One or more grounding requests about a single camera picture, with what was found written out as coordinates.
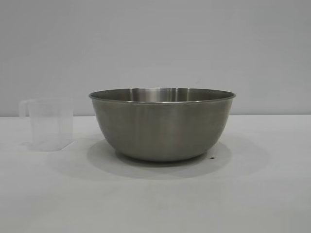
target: white tabletop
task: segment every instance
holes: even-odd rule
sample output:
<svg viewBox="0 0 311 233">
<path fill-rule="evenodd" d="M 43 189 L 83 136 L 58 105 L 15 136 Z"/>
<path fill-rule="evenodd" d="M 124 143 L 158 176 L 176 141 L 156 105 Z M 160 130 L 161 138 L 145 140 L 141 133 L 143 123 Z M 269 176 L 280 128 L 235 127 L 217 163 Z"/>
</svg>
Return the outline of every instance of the white tabletop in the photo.
<svg viewBox="0 0 311 233">
<path fill-rule="evenodd" d="M 231 116 L 175 165 L 116 156 L 92 116 L 74 138 L 29 151 L 28 119 L 0 118 L 1 233 L 311 232 L 311 116 Z"/>
</svg>

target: white backdrop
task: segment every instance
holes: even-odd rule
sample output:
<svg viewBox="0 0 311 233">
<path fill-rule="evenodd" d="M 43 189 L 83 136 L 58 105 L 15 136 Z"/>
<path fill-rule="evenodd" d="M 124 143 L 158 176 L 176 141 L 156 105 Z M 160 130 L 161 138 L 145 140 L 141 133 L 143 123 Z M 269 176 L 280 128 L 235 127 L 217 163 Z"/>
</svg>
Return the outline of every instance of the white backdrop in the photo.
<svg viewBox="0 0 311 233">
<path fill-rule="evenodd" d="M 310 0 L 1 0 L 0 115 L 126 87 L 235 92 L 233 114 L 311 114 Z"/>
</svg>

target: measuring cup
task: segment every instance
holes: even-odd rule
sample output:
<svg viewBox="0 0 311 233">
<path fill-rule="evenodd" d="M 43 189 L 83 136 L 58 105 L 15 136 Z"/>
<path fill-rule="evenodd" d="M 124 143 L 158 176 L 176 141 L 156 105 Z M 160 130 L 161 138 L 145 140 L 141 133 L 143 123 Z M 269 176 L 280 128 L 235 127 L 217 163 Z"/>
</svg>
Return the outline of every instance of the measuring cup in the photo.
<svg viewBox="0 0 311 233">
<path fill-rule="evenodd" d="M 67 98 L 23 100 L 19 116 L 30 116 L 33 142 L 31 148 L 39 151 L 61 150 L 72 142 L 73 106 Z"/>
</svg>

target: measuring cup handle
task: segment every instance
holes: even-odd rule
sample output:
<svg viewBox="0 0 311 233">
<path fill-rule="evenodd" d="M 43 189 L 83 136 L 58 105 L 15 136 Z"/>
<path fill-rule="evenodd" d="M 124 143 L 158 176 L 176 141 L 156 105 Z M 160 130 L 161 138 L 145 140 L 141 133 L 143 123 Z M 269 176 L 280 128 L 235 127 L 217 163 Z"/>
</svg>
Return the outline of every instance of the measuring cup handle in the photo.
<svg viewBox="0 0 311 233">
<path fill-rule="evenodd" d="M 28 113 L 28 102 L 29 100 L 22 100 L 19 103 L 18 110 L 19 110 L 19 117 L 26 117 Z"/>
</svg>

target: stainless steel bowl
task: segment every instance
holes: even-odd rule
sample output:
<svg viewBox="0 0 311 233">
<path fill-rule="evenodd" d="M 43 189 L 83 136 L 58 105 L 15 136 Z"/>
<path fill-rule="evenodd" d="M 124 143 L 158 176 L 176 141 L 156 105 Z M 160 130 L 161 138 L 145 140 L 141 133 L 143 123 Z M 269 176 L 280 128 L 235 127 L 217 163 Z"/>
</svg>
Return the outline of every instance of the stainless steel bowl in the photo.
<svg viewBox="0 0 311 233">
<path fill-rule="evenodd" d="M 118 152 L 148 161 L 189 159 L 222 134 L 235 94 L 191 88 L 136 88 L 94 92 L 99 126 Z"/>
</svg>

